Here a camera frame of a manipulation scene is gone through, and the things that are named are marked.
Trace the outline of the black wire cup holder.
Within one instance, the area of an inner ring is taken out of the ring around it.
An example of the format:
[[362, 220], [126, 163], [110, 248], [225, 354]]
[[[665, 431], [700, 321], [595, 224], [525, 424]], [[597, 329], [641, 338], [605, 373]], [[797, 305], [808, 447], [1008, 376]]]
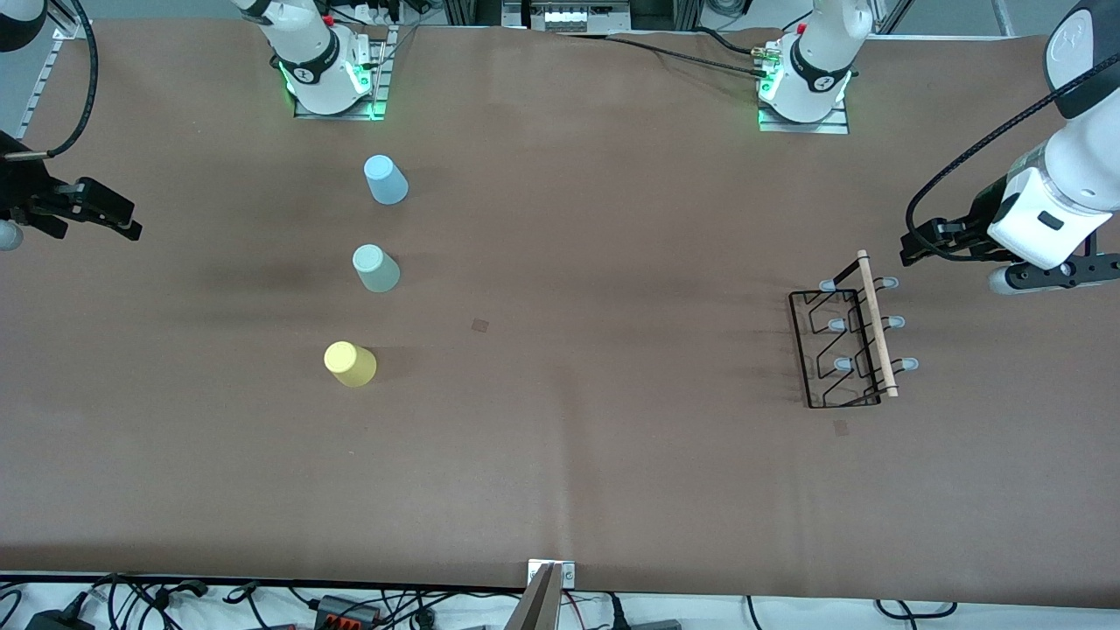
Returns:
[[809, 410], [850, 410], [900, 397], [899, 378], [920, 367], [893, 356], [888, 334], [907, 325], [884, 311], [881, 291], [900, 286], [896, 276], [872, 271], [861, 248], [851, 263], [809, 290], [787, 294], [801, 393]]

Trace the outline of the pale green plastic cup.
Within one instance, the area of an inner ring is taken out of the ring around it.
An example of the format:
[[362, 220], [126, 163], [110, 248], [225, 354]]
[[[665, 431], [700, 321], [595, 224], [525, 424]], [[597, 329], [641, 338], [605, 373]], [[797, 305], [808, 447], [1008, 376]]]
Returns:
[[392, 291], [400, 282], [396, 260], [376, 244], [360, 245], [352, 254], [352, 266], [368, 291]]

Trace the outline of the yellow plastic cup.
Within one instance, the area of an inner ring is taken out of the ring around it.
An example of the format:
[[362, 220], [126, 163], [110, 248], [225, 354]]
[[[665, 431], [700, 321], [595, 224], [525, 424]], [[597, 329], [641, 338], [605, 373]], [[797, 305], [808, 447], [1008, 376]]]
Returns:
[[379, 362], [368, 348], [356, 346], [348, 340], [336, 340], [324, 351], [324, 364], [340, 385], [360, 388], [376, 376]]

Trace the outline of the light blue plastic cup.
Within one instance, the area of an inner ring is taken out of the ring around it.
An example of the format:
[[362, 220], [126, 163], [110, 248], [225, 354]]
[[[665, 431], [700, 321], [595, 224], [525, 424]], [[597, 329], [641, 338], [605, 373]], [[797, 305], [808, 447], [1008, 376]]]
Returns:
[[395, 205], [405, 200], [409, 182], [396, 167], [395, 160], [388, 155], [368, 157], [363, 165], [363, 174], [367, 179], [368, 192], [379, 204]]

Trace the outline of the power strip with plugs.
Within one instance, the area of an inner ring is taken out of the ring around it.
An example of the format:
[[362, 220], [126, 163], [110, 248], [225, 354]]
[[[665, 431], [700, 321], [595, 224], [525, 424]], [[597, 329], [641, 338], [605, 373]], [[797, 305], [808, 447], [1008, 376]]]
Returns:
[[347, 24], [403, 25], [410, 0], [325, 0], [325, 11]]

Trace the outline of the black power adapter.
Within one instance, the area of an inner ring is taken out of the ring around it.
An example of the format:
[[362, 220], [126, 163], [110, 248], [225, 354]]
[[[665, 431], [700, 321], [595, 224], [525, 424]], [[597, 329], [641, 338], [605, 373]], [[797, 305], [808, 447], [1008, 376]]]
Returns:
[[45, 610], [32, 614], [24, 630], [96, 630], [96, 627], [65, 611]]

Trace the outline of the white power strip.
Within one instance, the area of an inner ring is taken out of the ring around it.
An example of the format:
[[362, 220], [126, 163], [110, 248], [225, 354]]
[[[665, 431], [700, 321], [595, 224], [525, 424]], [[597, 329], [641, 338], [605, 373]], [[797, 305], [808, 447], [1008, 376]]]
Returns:
[[629, 0], [528, 0], [528, 27], [535, 31], [605, 36], [632, 25]]

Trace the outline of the black orange connector box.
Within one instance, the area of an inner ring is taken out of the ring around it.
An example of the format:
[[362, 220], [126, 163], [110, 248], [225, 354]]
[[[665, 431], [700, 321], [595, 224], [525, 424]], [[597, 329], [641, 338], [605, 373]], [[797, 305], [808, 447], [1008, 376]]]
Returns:
[[312, 630], [375, 630], [381, 611], [347, 597], [319, 597]]

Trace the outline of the aluminium table edge rail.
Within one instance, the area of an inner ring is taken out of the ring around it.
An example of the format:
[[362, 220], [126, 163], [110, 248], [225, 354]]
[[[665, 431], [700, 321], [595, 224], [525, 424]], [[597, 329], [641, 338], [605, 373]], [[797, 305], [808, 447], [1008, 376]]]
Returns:
[[4, 131], [24, 140], [39, 108], [53, 68], [59, 61], [60, 48], [67, 43], [65, 33], [47, 20], [40, 33], [27, 47], [17, 52], [0, 53], [0, 110], [4, 114]]

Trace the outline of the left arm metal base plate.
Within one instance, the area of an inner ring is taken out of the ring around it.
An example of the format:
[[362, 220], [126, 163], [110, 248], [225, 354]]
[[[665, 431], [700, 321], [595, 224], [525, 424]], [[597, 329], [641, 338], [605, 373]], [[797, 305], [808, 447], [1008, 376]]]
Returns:
[[771, 105], [759, 105], [759, 130], [783, 133], [848, 135], [849, 117], [844, 101], [839, 102], [822, 120], [812, 122], [791, 121], [780, 115]]

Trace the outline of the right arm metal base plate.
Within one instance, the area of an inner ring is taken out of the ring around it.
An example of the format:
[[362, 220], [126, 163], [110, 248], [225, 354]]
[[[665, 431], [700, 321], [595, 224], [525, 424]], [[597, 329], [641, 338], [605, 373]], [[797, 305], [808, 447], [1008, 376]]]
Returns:
[[351, 31], [340, 38], [339, 61], [318, 85], [287, 84], [297, 119], [381, 121], [388, 114], [389, 84], [395, 70], [396, 35], [391, 25], [380, 38]]

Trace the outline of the silver metal bracket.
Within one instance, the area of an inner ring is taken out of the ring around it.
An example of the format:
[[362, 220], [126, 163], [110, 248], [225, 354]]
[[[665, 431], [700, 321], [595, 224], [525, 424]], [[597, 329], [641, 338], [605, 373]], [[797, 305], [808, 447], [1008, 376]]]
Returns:
[[557, 574], [560, 575], [561, 584], [566, 591], [576, 590], [576, 563], [572, 560], [553, 560], [553, 559], [540, 559], [533, 558], [528, 560], [528, 584], [531, 584], [533, 578], [536, 577], [536, 572], [539, 569], [544, 569], [547, 565], [556, 565]]

